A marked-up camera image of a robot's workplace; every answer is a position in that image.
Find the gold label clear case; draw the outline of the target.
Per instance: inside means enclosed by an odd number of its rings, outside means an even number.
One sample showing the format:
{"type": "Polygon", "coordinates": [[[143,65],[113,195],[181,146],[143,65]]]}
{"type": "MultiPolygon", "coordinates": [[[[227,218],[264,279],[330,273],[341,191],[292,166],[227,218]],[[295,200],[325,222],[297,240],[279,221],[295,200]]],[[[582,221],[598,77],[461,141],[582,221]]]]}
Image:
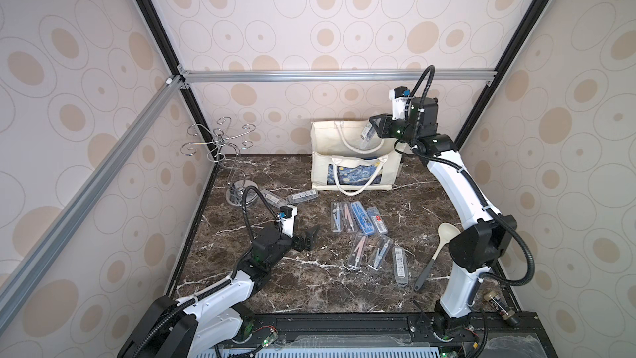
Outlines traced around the gold label clear case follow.
{"type": "Polygon", "coordinates": [[[359,135],[359,147],[362,150],[368,150],[371,147],[371,141],[375,135],[374,127],[370,122],[363,127],[359,135]]]}

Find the long barcode clear case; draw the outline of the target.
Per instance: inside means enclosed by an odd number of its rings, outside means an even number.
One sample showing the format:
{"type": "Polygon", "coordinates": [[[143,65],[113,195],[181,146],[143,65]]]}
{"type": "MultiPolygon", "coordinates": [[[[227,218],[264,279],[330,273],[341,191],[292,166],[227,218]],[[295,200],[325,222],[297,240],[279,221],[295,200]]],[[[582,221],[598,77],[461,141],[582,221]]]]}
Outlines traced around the long barcode clear case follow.
{"type": "Polygon", "coordinates": [[[311,202],[316,200],[319,196],[319,193],[316,189],[306,190],[304,192],[297,192],[289,195],[286,200],[291,205],[298,205],[304,202],[311,202]]]}

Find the pink compass clear case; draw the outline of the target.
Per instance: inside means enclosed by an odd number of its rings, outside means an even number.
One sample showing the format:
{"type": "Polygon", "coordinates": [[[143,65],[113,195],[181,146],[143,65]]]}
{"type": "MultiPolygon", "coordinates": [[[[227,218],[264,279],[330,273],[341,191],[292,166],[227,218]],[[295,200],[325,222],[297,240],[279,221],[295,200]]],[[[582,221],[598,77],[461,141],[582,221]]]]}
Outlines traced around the pink compass clear case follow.
{"type": "Polygon", "coordinates": [[[358,235],[353,243],[352,250],[347,260],[347,267],[352,270],[358,270],[364,258],[364,249],[367,243],[367,235],[358,235]]]}

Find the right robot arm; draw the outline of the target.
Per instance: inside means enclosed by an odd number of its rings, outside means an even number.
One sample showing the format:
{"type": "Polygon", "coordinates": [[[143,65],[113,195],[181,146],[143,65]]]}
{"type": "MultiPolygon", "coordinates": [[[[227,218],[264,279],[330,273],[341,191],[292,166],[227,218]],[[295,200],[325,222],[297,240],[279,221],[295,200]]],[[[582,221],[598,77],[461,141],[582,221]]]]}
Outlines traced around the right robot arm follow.
{"type": "Polygon", "coordinates": [[[394,89],[391,114],[370,118],[377,136],[406,144],[442,185],[462,223],[449,253],[453,266],[442,297],[432,315],[432,331],[441,341],[451,341],[466,328],[480,285],[487,278],[508,286],[523,286],[533,279],[536,263],[528,244],[517,232],[517,222],[503,215],[486,198],[470,175],[453,140],[437,131],[438,102],[428,92],[435,76],[428,66],[412,89],[394,89]],[[527,270],[520,279],[492,273],[493,265],[515,241],[523,251],[527,270]]]}

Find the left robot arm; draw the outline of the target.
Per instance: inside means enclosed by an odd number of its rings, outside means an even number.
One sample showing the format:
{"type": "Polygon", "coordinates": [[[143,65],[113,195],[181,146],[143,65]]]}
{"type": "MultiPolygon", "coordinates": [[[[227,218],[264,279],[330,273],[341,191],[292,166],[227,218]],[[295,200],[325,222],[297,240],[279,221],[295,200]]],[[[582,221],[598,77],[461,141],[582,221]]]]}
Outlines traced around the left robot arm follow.
{"type": "Polygon", "coordinates": [[[185,298],[156,299],[122,345],[119,357],[195,357],[236,338],[248,330],[245,323],[250,313],[241,304],[264,288],[274,267],[289,251],[314,249],[321,227],[316,225],[297,235],[297,207],[293,205],[284,205],[279,211],[266,207],[273,221],[258,234],[253,233],[247,205],[250,192],[267,201],[258,187],[245,187],[241,209],[251,245],[230,275],[185,298]]]}

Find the light blue compass case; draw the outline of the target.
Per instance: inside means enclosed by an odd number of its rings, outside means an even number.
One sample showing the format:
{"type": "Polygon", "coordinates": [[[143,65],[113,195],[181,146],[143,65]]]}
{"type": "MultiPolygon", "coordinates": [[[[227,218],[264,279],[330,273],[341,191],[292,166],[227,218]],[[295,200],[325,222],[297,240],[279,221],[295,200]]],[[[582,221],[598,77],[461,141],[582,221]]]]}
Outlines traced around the light blue compass case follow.
{"type": "Polygon", "coordinates": [[[339,202],[331,203],[331,230],[334,233],[341,233],[342,231],[341,205],[339,202]]]}

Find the pink compass case upper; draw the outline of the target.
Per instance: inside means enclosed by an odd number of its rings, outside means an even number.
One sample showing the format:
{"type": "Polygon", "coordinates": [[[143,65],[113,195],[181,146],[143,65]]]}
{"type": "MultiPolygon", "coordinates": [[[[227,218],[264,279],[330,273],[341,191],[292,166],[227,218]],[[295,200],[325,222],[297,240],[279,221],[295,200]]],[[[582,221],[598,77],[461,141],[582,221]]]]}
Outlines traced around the pink compass case upper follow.
{"type": "Polygon", "coordinates": [[[354,219],[352,217],[352,212],[351,212],[351,208],[350,208],[350,203],[349,202],[342,202],[341,203],[341,212],[342,212],[343,223],[344,223],[344,228],[345,228],[346,232],[347,233],[355,232],[355,222],[354,222],[354,219]]]}

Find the cream canvas tote bag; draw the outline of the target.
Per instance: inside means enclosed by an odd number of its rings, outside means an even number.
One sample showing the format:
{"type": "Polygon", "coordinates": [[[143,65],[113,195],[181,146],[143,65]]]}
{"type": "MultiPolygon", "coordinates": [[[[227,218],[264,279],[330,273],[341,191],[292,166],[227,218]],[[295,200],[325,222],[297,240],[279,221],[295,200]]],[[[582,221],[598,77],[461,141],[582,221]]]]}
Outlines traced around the cream canvas tote bag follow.
{"type": "Polygon", "coordinates": [[[311,126],[311,185],[318,191],[354,197],[367,191],[390,191],[401,170],[396,139],[381,139],[367,121],[325,120],[311,126]]]}

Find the blue compass clear case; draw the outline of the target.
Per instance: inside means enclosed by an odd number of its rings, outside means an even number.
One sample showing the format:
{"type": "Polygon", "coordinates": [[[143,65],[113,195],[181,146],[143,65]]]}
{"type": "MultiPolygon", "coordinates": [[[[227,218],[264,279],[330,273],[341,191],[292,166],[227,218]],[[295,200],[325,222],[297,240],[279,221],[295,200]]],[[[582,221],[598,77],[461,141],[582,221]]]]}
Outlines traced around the blue compass clear case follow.
{"type": "Polygon", "coordinates": [[[350,206],[360,231],[367,236],[373,235],[376,232],[374,223],[370,219],[361,202],[351,202],[350,206]]]}

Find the clear compass case right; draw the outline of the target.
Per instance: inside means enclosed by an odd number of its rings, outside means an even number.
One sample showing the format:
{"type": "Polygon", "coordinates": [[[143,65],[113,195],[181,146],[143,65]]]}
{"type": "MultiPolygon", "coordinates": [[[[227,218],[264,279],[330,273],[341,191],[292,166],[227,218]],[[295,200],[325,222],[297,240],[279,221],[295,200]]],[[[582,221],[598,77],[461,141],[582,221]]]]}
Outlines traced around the clear compass case right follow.
{"type": "Polygon", "coordinates": [[[393,247],[394,279],[397,286],[406,288],[409,284],[409,271],[407,256],[404,248],[398,245],[393,247]]]}

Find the clear case near rack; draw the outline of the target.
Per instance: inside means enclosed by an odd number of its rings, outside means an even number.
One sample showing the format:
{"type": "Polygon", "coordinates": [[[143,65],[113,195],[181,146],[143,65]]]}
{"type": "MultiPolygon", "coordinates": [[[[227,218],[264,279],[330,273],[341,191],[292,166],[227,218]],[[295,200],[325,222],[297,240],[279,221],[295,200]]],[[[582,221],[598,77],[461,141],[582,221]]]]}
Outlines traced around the clear case near rack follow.
{"type": "Polygon", "coordinates": [[[262,193],[268,205],[270,205],[270,207],[273,207],[277,210],[288,204],[288,202],[285,199],[279,197],[273,192],[270,192],[270,190],[263,189],[262,193]]]}

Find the red label clear case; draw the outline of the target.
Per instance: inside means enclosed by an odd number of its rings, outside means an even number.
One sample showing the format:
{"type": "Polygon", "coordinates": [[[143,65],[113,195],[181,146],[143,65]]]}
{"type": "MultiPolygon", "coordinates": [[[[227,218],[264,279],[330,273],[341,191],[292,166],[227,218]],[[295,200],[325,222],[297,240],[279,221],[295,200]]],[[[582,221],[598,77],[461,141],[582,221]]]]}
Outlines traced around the red label clear case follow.
{"type": "Polygon", "coordinates": [[[376,232],[381,235],[387,235],[389,231],[386,224],[384,223],[382,216],[380,215],[378,208],[368,207],[366,211],[370,220],[372,221],[374,225],[376,232]]]}

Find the silver aluminium crossbar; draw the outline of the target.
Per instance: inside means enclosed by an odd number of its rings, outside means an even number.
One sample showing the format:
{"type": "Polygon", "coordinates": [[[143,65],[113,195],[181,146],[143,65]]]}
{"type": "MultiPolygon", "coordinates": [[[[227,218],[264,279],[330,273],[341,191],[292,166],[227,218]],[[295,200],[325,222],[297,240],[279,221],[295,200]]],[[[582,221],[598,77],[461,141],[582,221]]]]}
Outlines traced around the silver aluminium crossbar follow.
{"type": "MultiPolygon", "coordinates": [[[[183,71],[188,83],[417,81],[423,70],[183,71]]],[[[494,69],[437,69],[439,81],[491,81],[494,69]]]]}

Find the silver aluminium left rail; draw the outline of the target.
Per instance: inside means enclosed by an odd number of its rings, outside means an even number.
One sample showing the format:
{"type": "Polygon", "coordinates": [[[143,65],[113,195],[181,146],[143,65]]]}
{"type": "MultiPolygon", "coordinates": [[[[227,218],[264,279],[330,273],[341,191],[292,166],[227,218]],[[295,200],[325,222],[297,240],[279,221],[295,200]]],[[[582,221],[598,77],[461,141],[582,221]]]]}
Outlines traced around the silver aluminium left rail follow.
{"type": "Polygon", "coordinates": [[[26,300],[184,82],[184,76],[173,75],[169,78],[16,268],[1,291],[1,332],[5,332],[13,322],[26,300]]]}

